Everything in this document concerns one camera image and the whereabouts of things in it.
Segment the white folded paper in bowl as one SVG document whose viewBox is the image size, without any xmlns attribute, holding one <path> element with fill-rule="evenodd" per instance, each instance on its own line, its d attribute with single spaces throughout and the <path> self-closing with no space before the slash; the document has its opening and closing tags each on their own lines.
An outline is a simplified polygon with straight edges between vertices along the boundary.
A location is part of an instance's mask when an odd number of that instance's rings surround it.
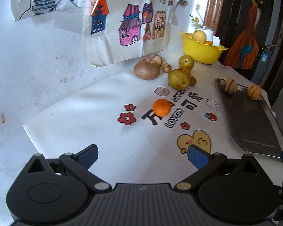
<svg viewBox="0 0 283 226">
<path fill-rule="evenodd" d="M 213 37 L 213 46 L 219 47 L 220 45 L 220 38 L 218 36 Z"/>
</svg>

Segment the white printed tablecloth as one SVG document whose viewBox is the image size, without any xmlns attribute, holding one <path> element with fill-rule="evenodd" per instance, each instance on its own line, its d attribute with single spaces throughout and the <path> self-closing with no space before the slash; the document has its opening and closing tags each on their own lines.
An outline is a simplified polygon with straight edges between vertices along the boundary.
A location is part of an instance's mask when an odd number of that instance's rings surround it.
<svg viewBox="0 0 283 226">
<path fill-rule="evenodd" d="M 90 171 L 111 185 L 171 183 L 193 173 L 186 149 L 202 144 L 210 153 L 240 158 L 232 140 L 216 78 L 251 82 L 230 67 L 196 63 L 196 85 L 179 93 L 163 73 L 153 81 L 139 79 L 129 68 L 66 97 L 27 120 L 23 127 L 39 153 L 57 158 L 90 144 L 99 150 Z M 170 102 L 167 116 L 153 103 Z"/>
</svg>

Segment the dark door frame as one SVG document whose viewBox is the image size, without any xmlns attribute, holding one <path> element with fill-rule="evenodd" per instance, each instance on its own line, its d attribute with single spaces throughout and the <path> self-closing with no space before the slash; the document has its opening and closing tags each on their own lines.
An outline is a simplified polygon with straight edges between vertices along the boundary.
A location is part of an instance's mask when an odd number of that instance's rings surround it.
<svg viewBox="0 0 283 226">
<path fill-rule="evenodd" d="M 283 89 L 283 0 L 274 0 L 269 30 L 251 81 L 267 92 L 274 105 Z"/>
</svg>

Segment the metal tray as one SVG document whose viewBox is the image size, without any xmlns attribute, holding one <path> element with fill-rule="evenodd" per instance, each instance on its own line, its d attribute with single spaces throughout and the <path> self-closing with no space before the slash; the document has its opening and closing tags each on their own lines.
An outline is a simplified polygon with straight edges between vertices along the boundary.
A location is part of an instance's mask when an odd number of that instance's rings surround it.
<svg viewBox="0 0 283 226">
<path fill-rule="evenodd" d="M 265 99 L 253 101 L 240 84 L 236 93 L 227 94 L 223 83 L 224 79 L 215 79 L 234 143 L 246 152 L 279 158 L 283 135 Z"/>
</svg>

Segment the yellow plastic bowl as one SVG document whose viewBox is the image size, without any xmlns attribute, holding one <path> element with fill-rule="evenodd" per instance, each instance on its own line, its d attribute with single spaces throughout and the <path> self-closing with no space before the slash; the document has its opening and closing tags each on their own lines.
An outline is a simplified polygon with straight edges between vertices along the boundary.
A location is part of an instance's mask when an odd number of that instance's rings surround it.
<svg viewBox="0 0 283 226">
<path fill-rule="evenodd" d="M 182 51 L 185 55 L 190 55 L 195 61 L 212 65 L 216 63 L 221 54 L 228 50 L 223 45 L 214 46 L 204 44 L 188 37 L 185 32 L 180 31 L 182 37 Z"/>
</svg>

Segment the pale yellow pear in bowl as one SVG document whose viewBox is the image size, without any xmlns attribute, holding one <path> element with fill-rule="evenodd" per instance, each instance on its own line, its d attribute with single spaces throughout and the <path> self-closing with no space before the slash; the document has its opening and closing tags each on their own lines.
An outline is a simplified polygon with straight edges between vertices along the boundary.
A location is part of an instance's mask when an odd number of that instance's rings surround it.
<svg viewBox="0 0 283 226">
<path fill-rule="evenodd" d="M 195 30 L 193 33 L 193 40 L 206 43 L 206 33 L 201 30 Z"/>
</svg>

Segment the small brown kiwi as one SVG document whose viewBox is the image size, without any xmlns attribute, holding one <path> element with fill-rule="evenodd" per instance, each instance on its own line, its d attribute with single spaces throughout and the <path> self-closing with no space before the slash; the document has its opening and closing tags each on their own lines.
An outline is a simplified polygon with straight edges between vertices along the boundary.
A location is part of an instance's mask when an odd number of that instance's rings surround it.
<svg viewBox="0 0 283 226">
<path fill-rule="evenodd" d="M 171 65 L 169 63 L 165 63 L 162 65 L 162 71 L 164 73 L 169 73 L 171 71 Z"/>
</svg>

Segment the small brown fruit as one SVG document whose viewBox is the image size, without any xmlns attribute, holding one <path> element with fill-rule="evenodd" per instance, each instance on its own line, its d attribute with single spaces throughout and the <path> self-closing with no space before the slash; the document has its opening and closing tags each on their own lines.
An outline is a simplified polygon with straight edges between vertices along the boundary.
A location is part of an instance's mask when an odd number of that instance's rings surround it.
<svg viewBox="0 0 283 226">
<path fill-rule="evenodd" d="M 193 76 L 190 76 L 190 86 L 195 86 L 196 85 L 196 78 L 194 78 Z"/>
</svg>

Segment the portrait painting orange dress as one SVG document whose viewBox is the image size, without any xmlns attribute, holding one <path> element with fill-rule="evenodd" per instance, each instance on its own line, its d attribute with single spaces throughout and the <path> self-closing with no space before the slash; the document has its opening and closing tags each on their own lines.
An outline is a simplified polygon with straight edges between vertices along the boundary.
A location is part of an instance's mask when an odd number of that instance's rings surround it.
<svg viewBox="0 0 283 226">
<path fill-rule="evenodd" d="M 225 66 L 240 69 L 252 68 L 259 52 L 256 36 L 262 7 L 265 3 L 266 0 L 251 0 L 251 7 L 244 23 L 244 30 L 229 49 L 223 63 Z"/>
</svg>

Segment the large brown kiwi fruit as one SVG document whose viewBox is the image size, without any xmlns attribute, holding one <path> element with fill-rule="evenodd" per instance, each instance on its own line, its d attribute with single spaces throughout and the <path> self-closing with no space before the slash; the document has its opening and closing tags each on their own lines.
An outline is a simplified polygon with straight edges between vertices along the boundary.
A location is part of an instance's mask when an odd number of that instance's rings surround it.
<svg viewBox="0 0 283 226">
<path fill-rule="evenodd" d="M 156 63 L 150 63 L 142 59 L 134 66 L 134 74 L 143 80 L 155 80 L 160 75 L 160 67 Z"/>
</svg>

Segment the small orange mandarin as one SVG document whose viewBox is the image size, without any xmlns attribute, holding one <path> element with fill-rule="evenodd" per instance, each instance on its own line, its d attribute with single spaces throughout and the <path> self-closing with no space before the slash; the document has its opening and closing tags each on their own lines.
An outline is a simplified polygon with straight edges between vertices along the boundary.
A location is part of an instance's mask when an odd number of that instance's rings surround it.
<svg viewBox="0 0 283 226">
<path fill-rule="evenodd" d="M 190 70 L 189 69 L 187 69 L 187 68 L 183 68 L 183 71 L 188 75 L 188 76 L 190 76 L 191 75 L 191 72 L 190 72 Z"/>
</svg>

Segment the brown wooden post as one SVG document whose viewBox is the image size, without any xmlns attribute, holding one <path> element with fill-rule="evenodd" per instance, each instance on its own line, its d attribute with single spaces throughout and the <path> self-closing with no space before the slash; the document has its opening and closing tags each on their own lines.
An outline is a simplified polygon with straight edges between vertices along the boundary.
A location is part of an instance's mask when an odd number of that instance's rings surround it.
<svg viewBox="0 0 283 226">
<path fill-rule="evenodd" d="M 203 25 L 217 31 L 224 0 L 208 0 Z"/>
</svg>

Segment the yellow flowers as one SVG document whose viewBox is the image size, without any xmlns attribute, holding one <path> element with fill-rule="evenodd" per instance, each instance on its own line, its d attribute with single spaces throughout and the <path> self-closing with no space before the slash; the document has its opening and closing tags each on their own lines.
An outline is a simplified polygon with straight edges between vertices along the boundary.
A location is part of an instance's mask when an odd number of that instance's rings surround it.
<svg viewBox="0 0 283 226">
<path fill-rule="evenodd" d="M 194 15 L 190 14 L 191 22 L 195 25 L 195 27 L 201 27 L 203 25 L 203 19 L 201 17 L 200 12 L 199 12 L 200 8 L 201 8 L 201 5 L 198 3 L 196 5 L 197 15 L 194 16 Z"/>
</svg>

